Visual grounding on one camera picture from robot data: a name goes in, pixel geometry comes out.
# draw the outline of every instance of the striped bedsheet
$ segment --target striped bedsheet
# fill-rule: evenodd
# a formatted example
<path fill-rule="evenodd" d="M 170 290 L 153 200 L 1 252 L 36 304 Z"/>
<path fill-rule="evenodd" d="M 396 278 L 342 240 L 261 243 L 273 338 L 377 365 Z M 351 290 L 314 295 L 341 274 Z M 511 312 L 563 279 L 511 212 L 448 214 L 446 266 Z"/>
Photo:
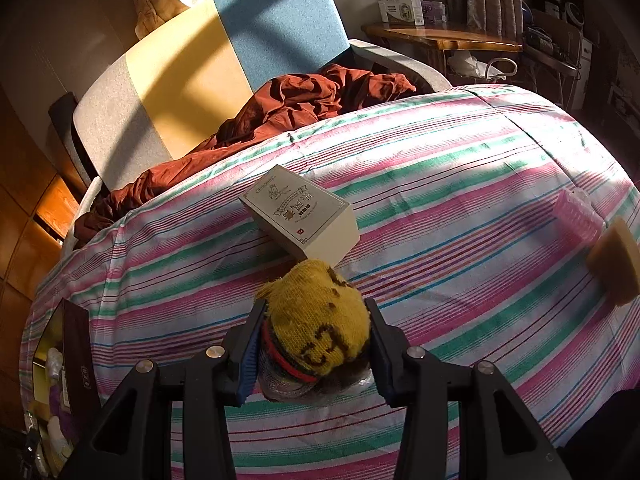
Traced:
<path fill-rule="evenodd" d="M 640 378 L 640 302 L 613 308 L 552 206 L 579 186 L 640 237 L 638 191 L 602 145 L 548 101 L 469 86 L 380 105 L 282 134 L 179 184 L 58 264 L 40 285 L 20 352 L 30 359 L 61 298 L 90 313 L 106 399 L 142 358 L 176 362 L 242 323 L 257 287 L 291 259 L 237 200 L 281 164 L 350 201 L 361 239 L 339 264 L 387 322 L 440 359 L 497 363 L 556 445 Z M 182 409 L 172 465 L 182 476 Z M 375 388 L 325 406 L 255 390 L 229 409 L 240 479 L 389 479 L 404 411 Z M 447 474 L 458 471 L 449 408 Z"/>

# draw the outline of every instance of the crumpled red cloth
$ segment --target crumpled red cloth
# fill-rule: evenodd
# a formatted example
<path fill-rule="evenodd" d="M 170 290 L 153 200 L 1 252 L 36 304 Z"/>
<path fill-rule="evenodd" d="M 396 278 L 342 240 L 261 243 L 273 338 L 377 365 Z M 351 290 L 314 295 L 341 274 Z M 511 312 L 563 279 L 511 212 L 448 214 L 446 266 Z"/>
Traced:
<path fill-rule="evenodd" d="M 94 201 L 76 220 L 74 236 L 88 242 L 101 229 L 184 179 L 282 132 L 415 94 L 402 74 L 327 66 L 319 74 L 289 74 L 267 81 L 218 132 L 182 158 L 146 170 L 135 182 Z"/>

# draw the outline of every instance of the metal pivot bolt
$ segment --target metal pivot bolt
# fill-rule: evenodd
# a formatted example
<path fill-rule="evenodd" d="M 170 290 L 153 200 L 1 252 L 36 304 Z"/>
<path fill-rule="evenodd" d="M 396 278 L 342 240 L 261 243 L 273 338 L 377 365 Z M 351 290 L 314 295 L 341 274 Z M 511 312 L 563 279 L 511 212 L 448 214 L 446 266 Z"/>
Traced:
<path fill-rule="evenodd" d="M 406 349 L 406 354 L 414 359 L 422 359 L 426 355 L 427 351 L 421 346 L 409 346 Z"/>
<path fill-rule="evenodd" d="M 138 361 L 136 364 L 136 370 L 141 374 L 146 374 L 150 372 L 154 367 L 154 364 L 149 359 L 142 359 L 142 361 Z"/>
<path fill-rule="evenodd" d="M 494 370 L 495 370 L 494 364 L 490 363 L 489 361 L 480 361 L 478 363 L 478 371 L 481 374 L 491 375 L 492 373 L 494 373 Z"/>
<path fill-rule="evenodd" d="M 222 346 L 213 345 L 207 348 L 207 357 L 215 358 L 222 357 L 225 354 L 225 349 Z"/>

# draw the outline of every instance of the beige armrest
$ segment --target beige armrest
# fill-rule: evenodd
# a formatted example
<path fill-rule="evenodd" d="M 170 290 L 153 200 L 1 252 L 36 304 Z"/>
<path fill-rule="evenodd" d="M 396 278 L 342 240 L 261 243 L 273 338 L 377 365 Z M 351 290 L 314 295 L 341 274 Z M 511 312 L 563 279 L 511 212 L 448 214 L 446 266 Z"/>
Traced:
<path fill-rule="evenodd" d="M 452 88 L 452 84 L 440 72 L 429 65 L 416 61 L 388 48 L 362 40 L 349 40 L 351 50 L 357 56 L 378 63 L 392 72 L 404 74 L 418 90 L 442 92 Z"/>
<path fill-rule="evenodd" d="M 80 201 L 80 204 L 78 205 L 78 211 L 76 211 L 74 219 L 71 221 L 69 231 L 66 232 L 65 241 L 62 243 L 62 250 L 60 251 L 60 260 L 64 260 L 74 251 L 74 247 L 76 246 L 76 242 L 78 241 L 78 239 L 74 236 L 76 220 L 78 220 L 81 215 L 87 213 L 89 209 L 91 209 L 91 205 L 94 203 L 94 199 L 98 196 L 98 193 L 100 193 L 101 189 L 102 180 L 99 176 L 97 176 L 91 181 L 91 184 L 89 184 L 86 193 L 84 194 L 82 200 Z"/>

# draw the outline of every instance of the black device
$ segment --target black device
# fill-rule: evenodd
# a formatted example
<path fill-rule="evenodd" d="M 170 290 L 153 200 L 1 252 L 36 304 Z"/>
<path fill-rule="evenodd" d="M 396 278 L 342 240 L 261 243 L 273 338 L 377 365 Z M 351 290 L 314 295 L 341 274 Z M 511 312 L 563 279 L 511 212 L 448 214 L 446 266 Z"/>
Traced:
<path fill-rule="evenodd" d="M 570 480 L 542 428 L 494 364 L 441 362 L 386 324 L 374 300 L 365 304 L 378 392 L 389 406 L 407 407 L 395 480 L 444 480 L 448 401 L 460 404 L 461 480 Z M 234 480 L 225 406 L 242 406 L 254 387 L 265 309 L 264 300 L 256 301 L 221 346 L 188 361 L 140 361 L 58 478 L 169 480 L 171 405 L 182 400 L 185 479 Z"/>

